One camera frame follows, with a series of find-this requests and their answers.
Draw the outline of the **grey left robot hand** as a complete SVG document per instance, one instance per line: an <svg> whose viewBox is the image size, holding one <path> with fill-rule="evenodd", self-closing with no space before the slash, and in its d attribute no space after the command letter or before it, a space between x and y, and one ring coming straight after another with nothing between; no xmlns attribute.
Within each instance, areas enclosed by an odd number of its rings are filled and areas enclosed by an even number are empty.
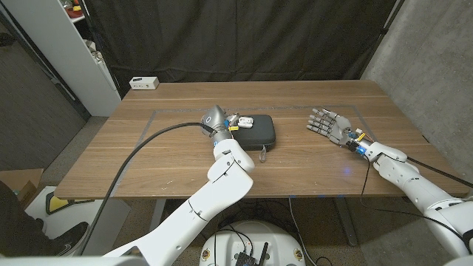
<svg viewBox="0 0 473 266"><path fill-rule="evenodd" d="M211 128L210 132L204 130L204 133L211 138L214 146L228 146L236 142L225 125L226 118L226 113L218 105L209 109L202 117L202 123Z"/></svg>

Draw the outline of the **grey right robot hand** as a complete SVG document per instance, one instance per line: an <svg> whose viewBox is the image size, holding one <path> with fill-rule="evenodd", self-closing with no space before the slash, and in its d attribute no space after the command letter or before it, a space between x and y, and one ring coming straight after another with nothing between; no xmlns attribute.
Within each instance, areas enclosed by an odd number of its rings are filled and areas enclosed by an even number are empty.
<svg viewBox="0 0 473 266"><path fill-rule="evenodd" d="M306 127L320 135L327 137L331 142L345 145L351 131L351 123L344 116L326 109L313 109L313 114Z"/></svg>

